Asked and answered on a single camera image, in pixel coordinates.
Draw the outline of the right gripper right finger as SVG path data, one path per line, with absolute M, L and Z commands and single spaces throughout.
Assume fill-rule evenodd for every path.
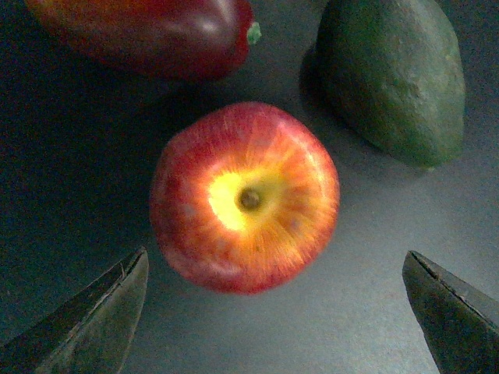
M 440 373 L 498 372 L 498 301 L 416 251 L 402 279 Z

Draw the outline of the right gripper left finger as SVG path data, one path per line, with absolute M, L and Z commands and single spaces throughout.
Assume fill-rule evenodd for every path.
M 139 248 L 77 295 L 1 347 L 3 373 L 119 373 L 147 291 Z

